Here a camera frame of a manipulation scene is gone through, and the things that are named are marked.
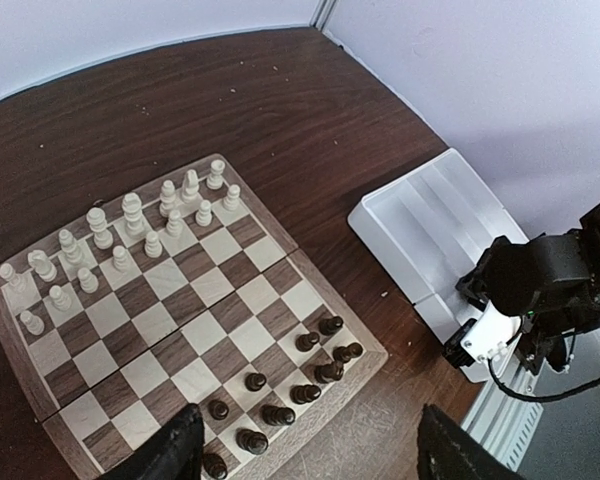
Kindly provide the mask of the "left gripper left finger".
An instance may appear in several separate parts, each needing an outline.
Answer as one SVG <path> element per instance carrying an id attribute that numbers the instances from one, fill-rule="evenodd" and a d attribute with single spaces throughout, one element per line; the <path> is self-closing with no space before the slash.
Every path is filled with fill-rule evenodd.
<path id="1" fill-rule="evenodd" d="M 189 403 L 100 479 L 201 479 L 204 432 L 200 407 Z"/>

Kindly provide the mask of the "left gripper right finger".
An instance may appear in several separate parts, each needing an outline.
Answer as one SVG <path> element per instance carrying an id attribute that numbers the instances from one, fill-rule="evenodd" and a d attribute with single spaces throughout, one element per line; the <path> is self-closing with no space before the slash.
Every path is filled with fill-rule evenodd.
<path id="1" fill-rule="evenodd" d="M 519 480 L 437 405 L 425 404 L 417 430 L 419 479 Z"/>

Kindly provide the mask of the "dark queen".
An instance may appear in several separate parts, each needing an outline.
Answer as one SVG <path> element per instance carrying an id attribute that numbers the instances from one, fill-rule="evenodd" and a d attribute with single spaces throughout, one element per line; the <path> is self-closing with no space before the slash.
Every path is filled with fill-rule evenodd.
<path id="1" fill-rule="evenodd" d="M 211 479 L 225 480 L 228 477 L 227 464 L 220 455 L 205 453 L 202 460 L 204 470 Z"/>

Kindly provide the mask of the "dark pawn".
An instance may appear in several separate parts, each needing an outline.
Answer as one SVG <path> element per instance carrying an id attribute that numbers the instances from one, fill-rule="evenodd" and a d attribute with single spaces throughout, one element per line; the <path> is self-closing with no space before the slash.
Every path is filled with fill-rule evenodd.
<path id="1" fill-rule="evenodd" d="M 340 316 L 322 318 L 318 323 L 318 328 L 323 336 L 332 336 L 338 333 L 344 326 L 344 321 Z"/>
<path id="2" fill-rule="evenodd" d="M 309 352 L 320 341 L 320 335 L 317 332 L 309 332 L 299 335 L 295 341 L 295 345 L 300 352 Z"/>
<path id="3" fill-rule="evenodd" d="M 250 392 L 258 392 L 267 384 L 267 377 L 260 372 L 249 373 L 244 380 L 245 388 Z"/>
<path id="4" fill-rule="evenodd" d="M 214 399 L 209 402 L 208 411 L 214 420 L 222 421 L 228 417 L 230 408 L 226 402 Z"/>

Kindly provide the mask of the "dark rook corner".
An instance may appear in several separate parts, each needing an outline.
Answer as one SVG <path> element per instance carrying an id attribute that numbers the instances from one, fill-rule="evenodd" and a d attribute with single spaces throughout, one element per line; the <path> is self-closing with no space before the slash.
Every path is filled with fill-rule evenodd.
<path id="1" fill-rule="evenodd" d="M 348 345 L 338 346 L 333 350 L 333 358 L 343 364 L 353 359 L 359 358 L 364 353 L 363 346 L 358 342 L 352 342 Z"/>

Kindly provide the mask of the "dark bishop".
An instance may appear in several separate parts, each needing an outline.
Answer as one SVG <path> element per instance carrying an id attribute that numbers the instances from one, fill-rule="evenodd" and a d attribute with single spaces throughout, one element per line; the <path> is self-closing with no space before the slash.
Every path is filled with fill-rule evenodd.
<path id="1" fill-rule="evenodd" d="M 294 404 L 304 405 L 320 398 L 322 390 L 313 384 L 295 385 L 290 390 L 290 399 Z"/>

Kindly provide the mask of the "dark knight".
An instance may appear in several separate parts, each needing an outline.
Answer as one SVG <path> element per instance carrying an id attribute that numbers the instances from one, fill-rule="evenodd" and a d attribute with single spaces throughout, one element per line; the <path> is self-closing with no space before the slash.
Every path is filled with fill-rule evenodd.
<path id="1" fill-rule="evenodd" d="M 318 383 L 328 384 L 338 382 L 343 378 L 344 364 L 338 360 L 317 365 L 314 368 L 314 377 Z"/>

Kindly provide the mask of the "wooden chess board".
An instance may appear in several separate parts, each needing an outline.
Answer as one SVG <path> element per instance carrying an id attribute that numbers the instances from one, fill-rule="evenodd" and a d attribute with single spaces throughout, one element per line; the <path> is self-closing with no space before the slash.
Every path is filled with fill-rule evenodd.
<path id="1" fill-rule="evenodd" d="M 252 212 L 228 228 L 241 251 L 218 266 L 200 246 L 188 256 L 191 267 L 206 271 L 202 285 L 220 293 L 212 305 L 190 283 L 154 302 L 152 288 L 137 278 L 51 331 L 40 308 L 23 311 L 20 323 L 34 343 L 0 337 L 37 420 L 77 477 L 112 470 L 195 403 L 204 415 L 205 447 L 224 459 L 230 478 L 273 479 L 387 361 L 380 342 L 245 182 L 227 189 L 224 208 L 235 210 L 242 191 Z M 134 192 L 122 198 L 127 231 L 136 236 L 143 232 L 140 199 Z M 32 246 L 29 264 L 52 283 L 55 265 Z M 344 326 L 323 336 L 318 323 L 333 316 Z M 320 335 L 319 343 L 298 351 L 297 337 L 309 332 Z M 363 346 L 362 356 L 344 364 L 340 381 L 318 383 L 314 368 L 352 342 Z M 267 377 L 258 392 L 245 388 L 251 372 Z M 320 398 L 294 404 L 291 388 L 306 384 L 319 386 Z M 228 404 L 225 420 L 209 414 L 214 399 Z M 292 408 L 295 423 L 265 424 L 267 404 Z M 264 433 L 268 450 L 242 450 L 240 429 Z"/>

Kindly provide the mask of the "dark king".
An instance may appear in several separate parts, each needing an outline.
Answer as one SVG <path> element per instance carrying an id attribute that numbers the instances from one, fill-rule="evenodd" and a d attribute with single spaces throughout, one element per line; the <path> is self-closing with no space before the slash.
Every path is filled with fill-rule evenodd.
<path id="1" fill-rule="evenodd" d="M 267 436 L 260 431 L 250 429 L 238 430 L 236 443 L 242 450 L 256 456 L 264 454 L 269 448 Z"/>

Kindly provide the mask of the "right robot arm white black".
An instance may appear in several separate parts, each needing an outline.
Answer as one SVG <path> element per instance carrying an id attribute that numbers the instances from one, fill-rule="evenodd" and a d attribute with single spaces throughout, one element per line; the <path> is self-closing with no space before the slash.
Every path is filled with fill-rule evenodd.
<path id="1" fill-rule="evenodd" d="M 566 333 L 600 328 L 600 203 L 561 235 L 496 237 L 456 288 L 474 306 L 528 318 L 517 353 L 525 369 L 563 371 Z"/>

